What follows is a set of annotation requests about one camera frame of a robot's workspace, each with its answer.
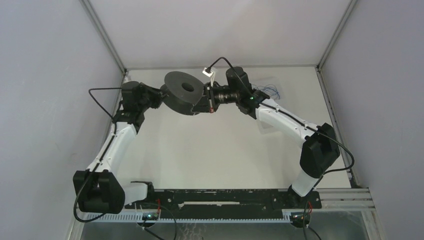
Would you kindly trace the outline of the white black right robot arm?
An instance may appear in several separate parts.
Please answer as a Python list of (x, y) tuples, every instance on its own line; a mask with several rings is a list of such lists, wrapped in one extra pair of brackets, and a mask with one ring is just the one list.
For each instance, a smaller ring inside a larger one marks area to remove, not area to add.
[(212, 67), (205, 67), (202, 73), (210, 82), (204, 85), (203, 95), (192, 109), (194, 113), (214, 113), (220, 105), (234, 103), (243, 114), (276, 128), (298, 144), (301, 170), (289, 187), (289, 203), (302, 208), (309, 201), (308, 194), (340, 156), (334, 128), (328, 123), (317, 125), (304, 120), (265, 92), (253, 89), (242, 67), (226, 71), (227, 85), (215, 82), (216, 72)]

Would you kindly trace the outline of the dark grey perforated spool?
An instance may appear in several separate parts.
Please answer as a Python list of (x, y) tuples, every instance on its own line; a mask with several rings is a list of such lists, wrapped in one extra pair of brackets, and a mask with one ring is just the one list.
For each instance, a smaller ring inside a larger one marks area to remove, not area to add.
[(198, 114), (193, 108), (203, 96), (204, 83), (196, 77), (181, 71), (168, 72), (160, 90), (163, 103), (171, 110), (187, 116)]

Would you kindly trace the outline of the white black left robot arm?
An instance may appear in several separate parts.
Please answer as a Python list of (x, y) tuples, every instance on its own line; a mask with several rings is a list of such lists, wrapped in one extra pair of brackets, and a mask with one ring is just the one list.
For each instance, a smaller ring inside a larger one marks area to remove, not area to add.
[(117, 172), (145, 120), (145, 112), (159, 108), (165, 94), (159, 88), (137, 81), (126, 82), (119, 89), (121, 100), (111, 117), (111, 132), (93, 162), (73, 176), (75, 211), (118, 214), (124, 206), (134, 202), (145, 209), (156, 203), (157, 196), (150, 191), (151, 182), (119, 180)]

